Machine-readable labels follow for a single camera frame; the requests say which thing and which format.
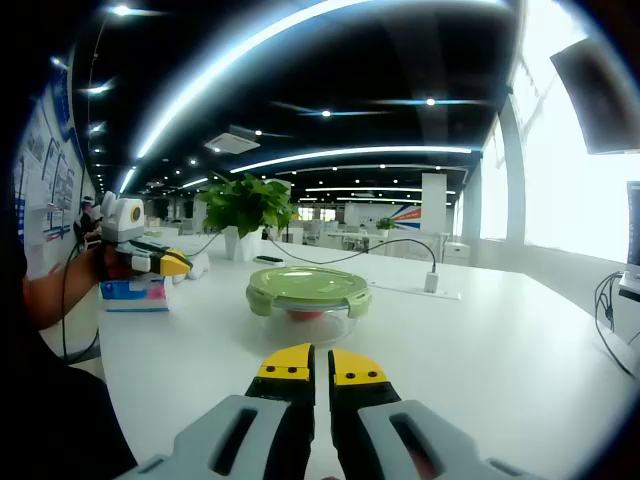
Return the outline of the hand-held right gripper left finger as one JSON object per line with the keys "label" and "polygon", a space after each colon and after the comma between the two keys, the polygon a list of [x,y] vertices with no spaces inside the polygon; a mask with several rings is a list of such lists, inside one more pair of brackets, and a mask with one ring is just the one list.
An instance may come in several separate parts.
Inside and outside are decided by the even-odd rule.
{"label": "hand-held right gripper left finger", "polygon": [[230,395],[123,479],[302,479],[314,439],[315,351],[267,357],[243,395]]}

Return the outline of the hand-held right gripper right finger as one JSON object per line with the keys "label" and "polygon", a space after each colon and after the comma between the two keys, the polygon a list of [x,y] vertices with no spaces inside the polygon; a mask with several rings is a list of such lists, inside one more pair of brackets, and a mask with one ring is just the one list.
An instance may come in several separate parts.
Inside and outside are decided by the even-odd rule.
{"label": "hand-held right gripper right finger", "polygon": [[347,479],[534,479],[480,457],[474,439],[417,400],[403,400],[364,355],[328,353],[331,436]]}

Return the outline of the person's left hand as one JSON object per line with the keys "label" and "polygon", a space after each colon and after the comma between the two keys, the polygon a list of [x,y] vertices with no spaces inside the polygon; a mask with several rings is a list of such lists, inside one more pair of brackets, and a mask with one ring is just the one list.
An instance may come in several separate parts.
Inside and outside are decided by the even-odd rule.
{"label": "person's left hand", "polygon": [[124,255],[109,244],[100,244],[94,250],[93,269],[99,282],[123,280],[135,274]]}

